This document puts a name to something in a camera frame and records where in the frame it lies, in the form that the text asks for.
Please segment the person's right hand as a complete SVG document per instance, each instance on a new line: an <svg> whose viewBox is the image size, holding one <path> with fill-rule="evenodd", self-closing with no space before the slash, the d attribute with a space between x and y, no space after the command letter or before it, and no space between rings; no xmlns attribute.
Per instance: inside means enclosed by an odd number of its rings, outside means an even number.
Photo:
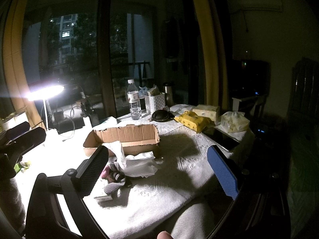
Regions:
<svg viewBox="0 0 319 239"><path fill-rule="evenodd" d="M174 239L167 231L161 231L157 235L157 239Z"/></svg>

